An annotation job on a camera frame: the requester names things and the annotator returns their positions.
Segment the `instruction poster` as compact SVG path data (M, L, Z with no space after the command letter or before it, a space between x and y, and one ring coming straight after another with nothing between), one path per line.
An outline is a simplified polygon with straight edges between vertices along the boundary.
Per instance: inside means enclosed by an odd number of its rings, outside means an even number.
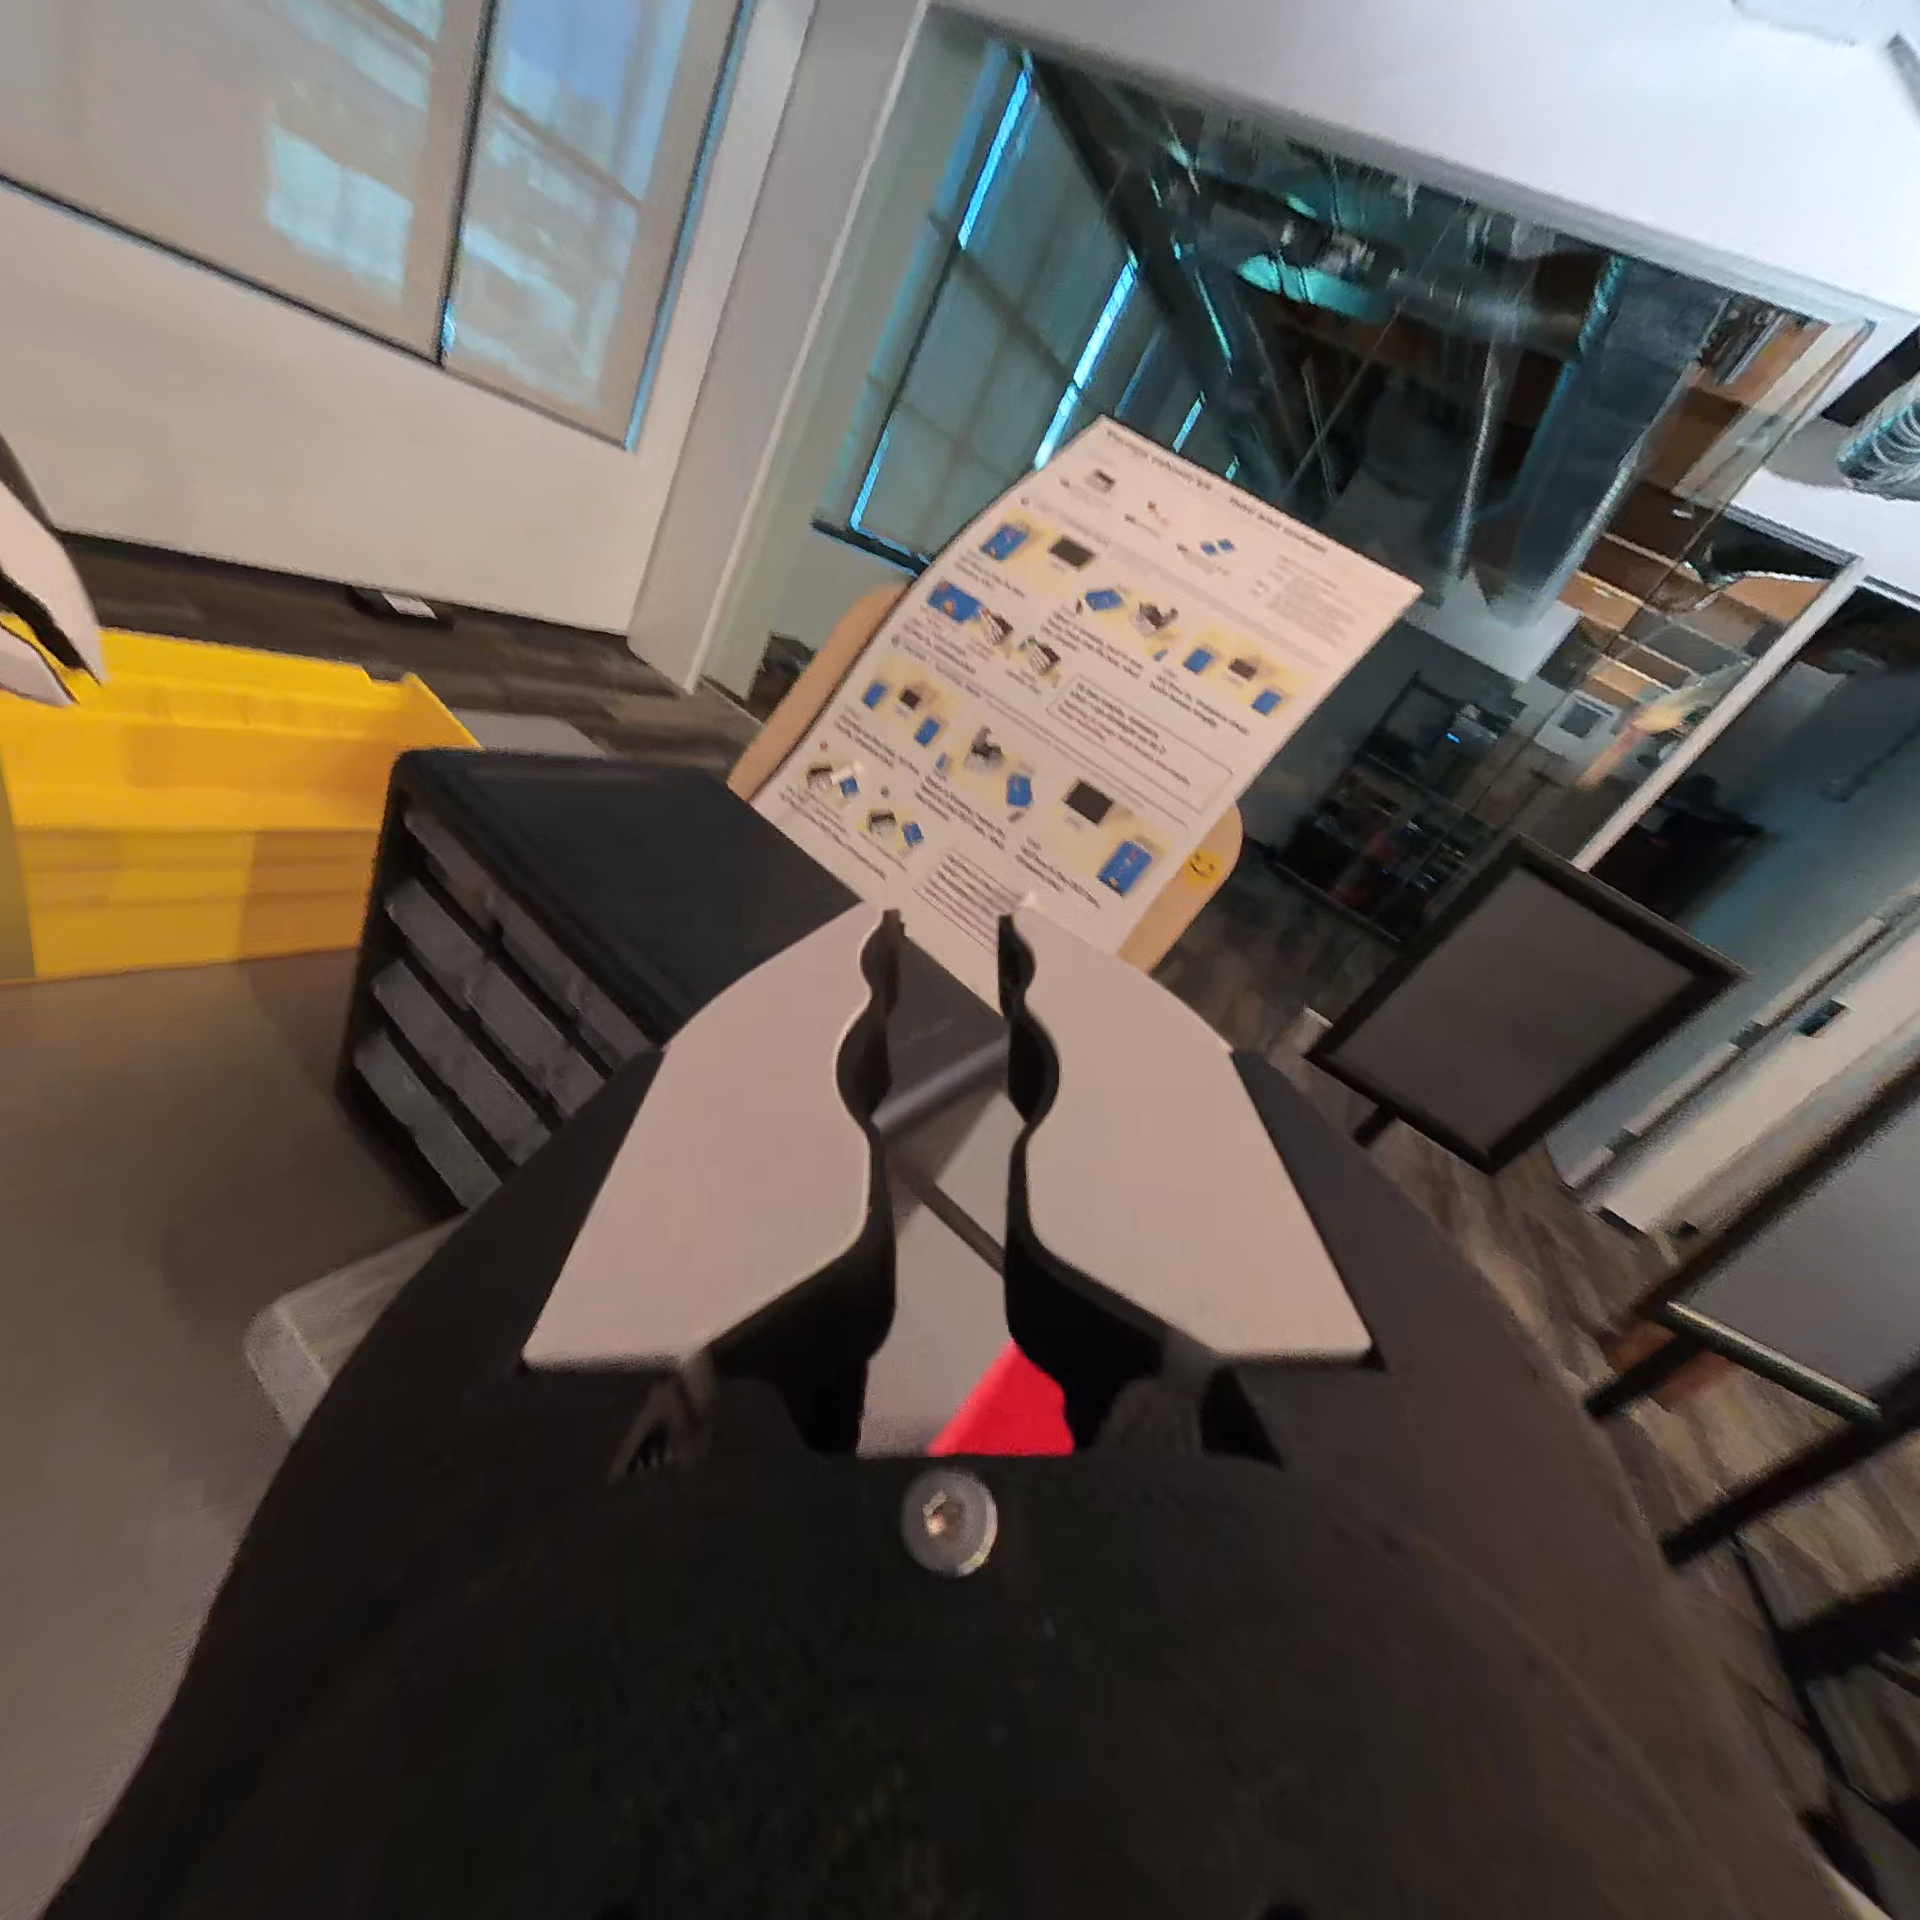
M923 568L753 804L990 1002L1022 906L1118 956L1421 595L1102 418Z

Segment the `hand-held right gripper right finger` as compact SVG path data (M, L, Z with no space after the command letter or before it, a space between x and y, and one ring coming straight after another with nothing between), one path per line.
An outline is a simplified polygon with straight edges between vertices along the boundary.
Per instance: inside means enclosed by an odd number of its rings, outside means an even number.
M1269 1370L1371 1370L1368 1329L1242 1056L1189 1006L1026 906L1000 924L1011 1147L1006 1327L1077 1454L1169 1425L1259 1456Z

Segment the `black computer monitor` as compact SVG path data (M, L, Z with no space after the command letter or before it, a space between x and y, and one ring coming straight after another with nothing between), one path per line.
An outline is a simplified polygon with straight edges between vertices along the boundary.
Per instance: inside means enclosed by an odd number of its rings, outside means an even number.
M1496 1175L1745 979L1737 961L1510 836L1306 1059Z
M1658 1315L1837 1410L1903 1409L1918 1363L1917 1108L1727 1234Z

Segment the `grid of clear drawers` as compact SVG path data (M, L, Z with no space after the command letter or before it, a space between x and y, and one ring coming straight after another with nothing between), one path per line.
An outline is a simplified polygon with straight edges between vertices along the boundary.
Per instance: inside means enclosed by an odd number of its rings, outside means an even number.
M339 1094L440 1215L480 1208L662 1041L421 801L382 833Z

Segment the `black drawer cabinet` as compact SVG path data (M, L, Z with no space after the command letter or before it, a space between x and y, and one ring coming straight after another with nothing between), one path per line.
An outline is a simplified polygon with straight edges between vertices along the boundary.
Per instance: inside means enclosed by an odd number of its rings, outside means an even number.
M662 1050L725 988L855 900L722 780L687 767L407 752L382 830L401 801L455 830ZM373 1147L430 1219L462 1215L435 1211Z

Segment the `spiral metal duct branch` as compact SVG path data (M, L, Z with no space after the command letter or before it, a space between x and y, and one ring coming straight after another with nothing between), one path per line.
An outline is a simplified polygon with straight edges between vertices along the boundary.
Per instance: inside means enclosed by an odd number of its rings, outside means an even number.
M1912 376L1864 416L1837 451L1840 483L1864 497L1918 498L1918 391Z

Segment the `dark storage shelf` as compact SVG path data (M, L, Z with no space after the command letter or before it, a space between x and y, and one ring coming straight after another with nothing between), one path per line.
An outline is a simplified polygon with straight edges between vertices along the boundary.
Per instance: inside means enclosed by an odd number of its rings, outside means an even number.
M1471 786L1520 702L1472 702L1414 676L1278 852L1285 879L1386 937L1415 928L1493 836Z

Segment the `rounded wooden backing board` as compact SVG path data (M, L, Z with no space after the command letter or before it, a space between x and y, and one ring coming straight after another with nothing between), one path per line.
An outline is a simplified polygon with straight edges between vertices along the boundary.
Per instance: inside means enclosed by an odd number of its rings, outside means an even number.
M745 802L757 802L759 794L768 790L785 762L798 751L806 737L815 732L818 714L854 674L861 659L870 651L878 630L903 600L906 588L877 588L855 600L848 612L845 612L832 626L829 642L807 664L793 688L782 698L779 707L759 727L755 742L730 768L730 794ZM1176 944L1186 936L1189 926L1233 876L1242 856L1240 809L1229 808L1198 848L1211 848L1219 852L1221 872L1217 887L1207 891L1189 884L1185 880L1182 865L1118 946L1118 958L1126 966L1143 975L1154 975Z

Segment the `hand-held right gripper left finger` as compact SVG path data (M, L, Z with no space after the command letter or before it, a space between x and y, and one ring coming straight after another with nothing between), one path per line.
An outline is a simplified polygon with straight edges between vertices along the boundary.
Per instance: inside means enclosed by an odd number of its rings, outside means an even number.
M897 1322L878 1111L903 926L871 904L683 1025L522 1345L535 1374L650 1374L709 1409L768 1391L809 1450L858 1452Z

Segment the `red plastic bin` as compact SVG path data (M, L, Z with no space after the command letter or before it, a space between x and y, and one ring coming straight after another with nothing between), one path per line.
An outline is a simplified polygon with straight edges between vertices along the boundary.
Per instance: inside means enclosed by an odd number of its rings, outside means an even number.
M1066 1393L1011 1340L963 1398L928 1456L1067 1456Z

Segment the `yellow plastic bin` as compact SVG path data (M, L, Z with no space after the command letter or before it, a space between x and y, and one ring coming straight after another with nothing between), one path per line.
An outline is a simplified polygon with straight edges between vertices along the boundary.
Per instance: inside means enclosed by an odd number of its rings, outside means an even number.
M133 631L3 695L3 979L355 950L397 762L477 752L419 680Z

